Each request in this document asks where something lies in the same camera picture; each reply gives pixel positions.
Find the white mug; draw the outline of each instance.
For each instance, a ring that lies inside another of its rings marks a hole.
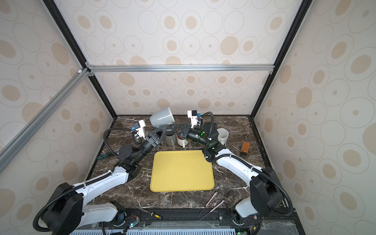
[[[177,139],[177,144],[182,146],[183,148],[185,148],[188,145],[188,140],[180,139],[178,136],[176,139]]]
[[[217,129],[218,131],[218,140],[219,142],[224,145],[227,142],[227,139],[229,137],[229,132],[224,128]]]

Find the white vent grille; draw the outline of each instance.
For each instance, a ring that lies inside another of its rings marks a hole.
[[[107,235],[122,230],[108,230]],[[102,230],[75,230],[71,235],[102,235]],[[235,235],[235,229],[131,229],[126,235]]]

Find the dark marble surface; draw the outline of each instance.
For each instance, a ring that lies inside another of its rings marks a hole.
[[[135,121],[144,119],[146,123],[145,131],[152,130],[149,122],[149,116],[122,116],[118,117],[114,127],[131,128]],[[229,131],[226,146],[234,153],[239,154],[244,141],[250,143],[248,155],[245,160],[261,167],[264,167],[260,151],[257,147],[255,137],[247,117],[242,116],[215,116],[215,122],[218,128],[225,128]],[[175,123],[190,123],[186,116],[175,116]],[[108,139],[110,146],[114,150],[124,144],[132,143],[130,132],[113,131]],[[191,142],[185,150],[198,150],[202,147],[194,147]],[[116,200],[125,208],[134,208],[134,205],[142,208],[202,208],[215,192],[218,196],[212,201],[209,207],[214,207],[222,199],[226,200],[229,207],[233,206],[239,200],[249,197],[249,188],[235,174],[226,168],[213,163],[213,174],[215,187],[212,190],[205,191],[184,191],[184,192],[163,192],[155,193],[150,190],[150,179],[152,176],[153,158],[157,151],[183,150],[179,145],[168,146],[163,143],[155,148],[141,162],[143,169],[140,174],[132,181],[119,185],[93,200],[93,204],[103,204],[110,200]],[[115,157],[98,160],[92,177],[96,177],[111,169],[116,163]]]

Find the metal rail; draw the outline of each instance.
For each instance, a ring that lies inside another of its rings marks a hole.
[[[59,108],[65,99],[72,93],[74,88],[88,75],[88,69],[82,68],[81,73],[76,75],[39,111],[3,149],[0,153],[0,172],[11,162],[11,160],[28,143],[39,128]]]
[[[167,72],[167,71],[273,71],[273,64],[232,65],[89,65],[92,72]]]

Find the polka dot wallpaper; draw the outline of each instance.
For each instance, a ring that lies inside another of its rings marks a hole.
[[[0,151],[78,68],[39,1],[0,1]]]
[[[56,187],[85,180],[112,118],[85,78],[0,173],[0,234],[28,235]]]
[[[374,234],[376,4],[317,0],[256,125],[307,235]]]
[[[94,65],[273,64],[301,0],[58,0]]]
[[[214,114],[250,114],[268,71],[97,73],[118,115],[170,107]]]

